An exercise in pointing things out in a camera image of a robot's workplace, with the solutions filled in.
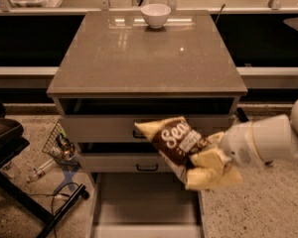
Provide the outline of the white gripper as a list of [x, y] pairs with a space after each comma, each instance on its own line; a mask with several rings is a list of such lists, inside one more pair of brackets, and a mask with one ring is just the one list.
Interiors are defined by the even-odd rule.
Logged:
[[242, 183], [242, 177], [232, 160], [239, 167], [255, 165], [250, 141], [250, 123], [239, 123], [224, 132], [218, 147], [200, 151], [190, 156], [195, 167], [187, 171], [186, 189], [217, 189]]

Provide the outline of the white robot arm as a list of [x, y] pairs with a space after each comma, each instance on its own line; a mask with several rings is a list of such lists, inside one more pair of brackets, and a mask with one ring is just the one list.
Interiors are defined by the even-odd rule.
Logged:
[[242, 183], [239, 169], [274, 160], [298, 161], [298, 100], [289, 116], [244, 122], [208, 137], [210, 144], [190, 156], [186, 188], [205, 190]]

